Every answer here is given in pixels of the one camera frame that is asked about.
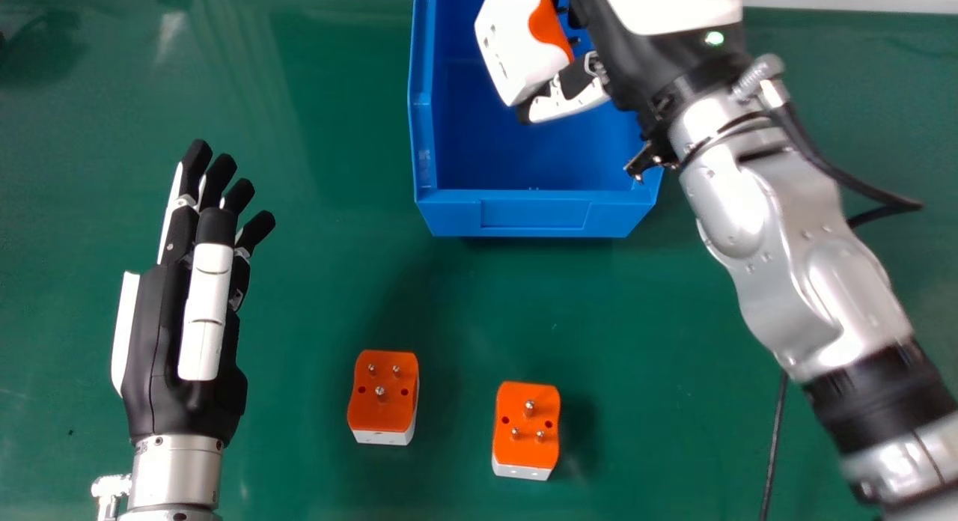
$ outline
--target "green table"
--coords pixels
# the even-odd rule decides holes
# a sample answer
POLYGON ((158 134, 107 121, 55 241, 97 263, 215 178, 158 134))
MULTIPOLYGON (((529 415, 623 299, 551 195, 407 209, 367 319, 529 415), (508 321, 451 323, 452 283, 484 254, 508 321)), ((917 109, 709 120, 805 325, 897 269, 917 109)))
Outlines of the green table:
MULTIPOLYGON (((175 160, 229 150, 257 250, 228 521, 756 517, 778 370, 671 177, 622 241, 432 238, 412 201, 410 0, 2 0, 0 519, 92 519, 129 470, 109 381, 120 274, 153 260, 175 160), (345 422, 364 347, 420 357, 408 448, 345 422), (489 468, 506 379, 564 395, 547 484, 489 468)), ((958 17, 750 10, 835 162, 927 200, 863 228, 958 385, 958 17)), ((863 207, 852 201, 851 208, 863 207)), ((791 392, 776 521, 870 519, 791 392)))

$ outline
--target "green indicator light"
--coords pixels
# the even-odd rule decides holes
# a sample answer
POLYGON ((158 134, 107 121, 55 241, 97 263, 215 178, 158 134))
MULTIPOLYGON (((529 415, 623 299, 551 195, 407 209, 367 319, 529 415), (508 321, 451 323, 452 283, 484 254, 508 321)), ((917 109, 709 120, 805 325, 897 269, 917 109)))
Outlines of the green indicator light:
POLYGON ((719 33, 719 31, 709 31, 708 34, 705 34, 705 43, 709 46, 721 46, 725 43, 725 34, 719 33))

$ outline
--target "robotic arm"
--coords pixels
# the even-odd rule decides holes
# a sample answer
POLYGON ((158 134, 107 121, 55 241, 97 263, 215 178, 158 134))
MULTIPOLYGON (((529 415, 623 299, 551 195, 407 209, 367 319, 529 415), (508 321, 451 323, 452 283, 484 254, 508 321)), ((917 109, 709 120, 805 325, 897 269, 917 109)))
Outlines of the robotic arm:
POLYGON ((246 408, 237 367, 237 311, 249 287, 250 257, 275 227, 261 211, 237 232, 253 198, 229 155, 210 165, 196 140, 177 166, 156 264, 126 272, 110 375, 123 398, 133 471, 103 476, 91 492, 98 521, 215 521, 222 452, 246 408))
POLYGON ((646 146, 627 172, 640 182, 658 165, 680 174, 747 326, 804 389, 852 492, 888 521, 958 517, 958 405, 852 231, 921 205, 821 157, 795 118, 784 65, 746 52, 742 0, 569 0, 595 45, 579 60, 556 2, 483 4, 476 35, 503 101, 541 122, 601 103, 598 85, 635 112, 646 146), (846 220, 839 183, 883 207, 846 220))

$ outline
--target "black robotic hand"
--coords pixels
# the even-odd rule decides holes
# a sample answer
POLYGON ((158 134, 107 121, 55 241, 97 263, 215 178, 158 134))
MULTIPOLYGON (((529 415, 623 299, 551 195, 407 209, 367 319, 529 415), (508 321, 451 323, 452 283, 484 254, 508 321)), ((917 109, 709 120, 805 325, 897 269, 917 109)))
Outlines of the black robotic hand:
POLYGON ((253 198, 233 157, 192 142, 172 183, 154 268, 123 276, 111 378, 126 405, 133 442, 164 433, 209 436, 228 445, 246 409, 237 367, 237 311, 250 256, 276 223, 260 211, 237 232, 253 198))

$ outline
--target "robot finger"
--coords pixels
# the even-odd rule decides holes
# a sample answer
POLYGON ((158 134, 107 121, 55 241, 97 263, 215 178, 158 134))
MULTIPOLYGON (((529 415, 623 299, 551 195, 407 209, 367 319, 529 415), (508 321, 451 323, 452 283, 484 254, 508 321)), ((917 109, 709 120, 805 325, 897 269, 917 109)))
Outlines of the robot finger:
POLYGON ((206 208, 199 214, 177 364, 183 380, 211 381, 219 373, 236 226, 229 210, 206 208))
POLYGON ((170 264, 189 253, 196 229, 194 207, 213 151, 202 139, 196 139, 177 164, 170 199, 163 215, 160 244, 156 254, 157 264, 170 264))
POLYGON ((256 194, 253 183, 247 179, 239 179, 219 201, 219 207, 239 216, 240 212, 253 200, 253 194, 256 194))
POLYGON ((196 204, 196 211, 202 212, 205 208, 215 207, 236 172, 237 163, 232 156, 228 153, 217 156, 199 183, 199 203, 196 204))
POLYGON ((238 311, 246 292, 249 290, 250 257, 253 249, 263 239, 266 239, 273 228, 276 219, 267 211, 261 211, 253 217, 237 234, 236 251, 233 258, 233 278, 230 280, 230 309, 238 311))

